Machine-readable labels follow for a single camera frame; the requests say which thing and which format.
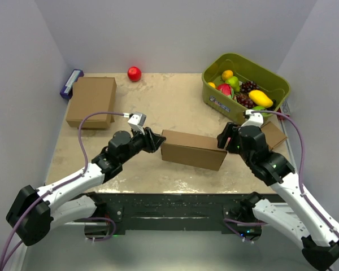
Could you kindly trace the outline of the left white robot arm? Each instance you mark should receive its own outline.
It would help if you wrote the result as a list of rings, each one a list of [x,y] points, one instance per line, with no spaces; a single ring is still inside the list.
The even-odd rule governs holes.
[[[20,189],[6,216],[7,222],[25,245],[38,243],[58,223],[54,214],[59,207],[73,203],[73,198],[87,189],[113,179],[128,160],[141,151],[156,152],[165,141],[165,136],[149,127],[144,132],[116,132],[108,145],[77,172],[38,189],[31,185]]]

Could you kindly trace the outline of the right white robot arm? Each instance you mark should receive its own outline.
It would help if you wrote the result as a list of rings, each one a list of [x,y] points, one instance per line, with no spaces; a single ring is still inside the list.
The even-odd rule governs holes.
[[[293,211],[290,215],[258,193],[238,210],[244,225],[273,227],[302,250],[316,270],[329,270],[339,259],[339,223],[299,183],[299,175],[281,154],[269,150],[257,125],[227,123],[218,135],[218,148],[239,154],[252,174],[279,195]]]

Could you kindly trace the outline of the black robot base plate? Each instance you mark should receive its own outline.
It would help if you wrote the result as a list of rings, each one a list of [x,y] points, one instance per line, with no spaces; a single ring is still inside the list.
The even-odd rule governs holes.
[[[88,193],[97,209],[94,221],[85,223],[87,237],[109,233],[124,235],[130,230],[219,231],[229,234],[225,219],[240,233],[247,226],[234,221],[258,222],[252,207],[261,199],[276,200],[271,194],[110,194]]]

